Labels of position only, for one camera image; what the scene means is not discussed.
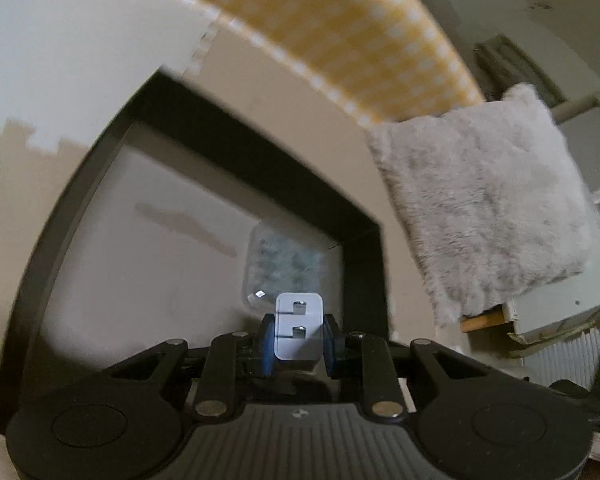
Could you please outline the white power adapter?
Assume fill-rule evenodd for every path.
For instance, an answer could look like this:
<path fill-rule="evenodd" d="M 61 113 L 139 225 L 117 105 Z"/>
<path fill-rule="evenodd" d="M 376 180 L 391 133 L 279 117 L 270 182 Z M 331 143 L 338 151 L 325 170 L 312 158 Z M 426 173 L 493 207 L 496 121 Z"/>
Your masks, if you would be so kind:
<path fill-rule="evenodd" d="M 276 298 L 274 354 L 281 361 L 317 362 L 323 354 L 323 298 L 283 292 Z"/>

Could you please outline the clear plastic blister case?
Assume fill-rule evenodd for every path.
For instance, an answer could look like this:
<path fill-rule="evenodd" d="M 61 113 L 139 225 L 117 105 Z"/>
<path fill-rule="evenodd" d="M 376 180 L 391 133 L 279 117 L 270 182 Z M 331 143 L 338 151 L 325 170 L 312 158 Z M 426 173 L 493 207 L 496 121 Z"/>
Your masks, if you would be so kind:
<path fill-rule="evenodd" d="M 247 306 L 254 312 L 273 312 L 276 298 L 284 292 L 315 292 L 324 296 L 327 278 L 326 252 L 314 243 L 271 223 L 261 222 L 252 230 L 244 294 Z"/>

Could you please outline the black cardboard box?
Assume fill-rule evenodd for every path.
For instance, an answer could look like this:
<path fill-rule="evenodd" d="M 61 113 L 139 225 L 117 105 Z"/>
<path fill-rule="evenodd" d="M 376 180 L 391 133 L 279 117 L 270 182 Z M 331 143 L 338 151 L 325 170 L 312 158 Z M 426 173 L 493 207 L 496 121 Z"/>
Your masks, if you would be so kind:
<path fill-rule="evenodd" d="M 270 140 L 166 74 L 151 76 L 86 155 L 24 271 L 0 365 L 0 432 L 23 403 L 161 341 L 254 330 L 261 222 L 326 252 L 325 308 L 387 336 L 378 224 Z"/>

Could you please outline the right fluffy white cushion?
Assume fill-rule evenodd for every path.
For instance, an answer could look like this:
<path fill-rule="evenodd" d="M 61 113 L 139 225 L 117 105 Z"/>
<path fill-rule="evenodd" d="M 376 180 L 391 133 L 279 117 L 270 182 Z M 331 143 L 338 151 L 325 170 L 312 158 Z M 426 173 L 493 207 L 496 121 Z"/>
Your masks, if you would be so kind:
<path fill-rule="evenodd" d="M 553 205 L 567 181 L 562 133 L 532 84 L 498 101 L 385 122 L 367 133 L 434 308 L 447 326 L 542 278 L 576 210 Z"/>

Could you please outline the yellow checkered bed cover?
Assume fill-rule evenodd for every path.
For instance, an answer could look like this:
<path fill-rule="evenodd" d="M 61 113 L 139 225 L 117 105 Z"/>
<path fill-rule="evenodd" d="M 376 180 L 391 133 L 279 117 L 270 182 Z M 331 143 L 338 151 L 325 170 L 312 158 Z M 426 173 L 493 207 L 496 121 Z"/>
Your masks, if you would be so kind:
<path fill-rule="evenodd" d="M 420 0 L 195 0 L 360 125 L 483 103 Z"/>

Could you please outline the folded grey blankets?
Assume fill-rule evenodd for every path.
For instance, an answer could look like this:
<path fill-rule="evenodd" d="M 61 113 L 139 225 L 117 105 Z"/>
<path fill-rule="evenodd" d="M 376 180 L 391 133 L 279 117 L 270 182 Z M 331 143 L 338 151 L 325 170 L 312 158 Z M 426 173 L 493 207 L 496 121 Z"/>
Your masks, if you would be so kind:
<path fill-rule="evenodd" d="M 499 100 L 515 84 L 532 84 L 541 100 L 553 108 L 567 99 L 557 84 L 530 56 L 503 35 L 479 42 L 474 49 L 475 60 L 488 83 L 488 99 Z"/>

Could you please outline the white cabinet with wooden leg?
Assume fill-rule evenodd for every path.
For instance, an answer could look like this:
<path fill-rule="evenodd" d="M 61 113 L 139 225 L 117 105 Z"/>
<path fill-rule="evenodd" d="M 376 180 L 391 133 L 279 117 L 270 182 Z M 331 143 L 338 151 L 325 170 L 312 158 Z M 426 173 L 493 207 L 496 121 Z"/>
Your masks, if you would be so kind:
<path fill-rule="evenodd" d="M 569 159 L 553 200 L 576 210 L 554 225 L 542 278 L 502 304 L 460 323 L 462 348 L 542 385 L 567 379 L 591 388 L 600 366 L 600 93 L 553 110 Z"/>

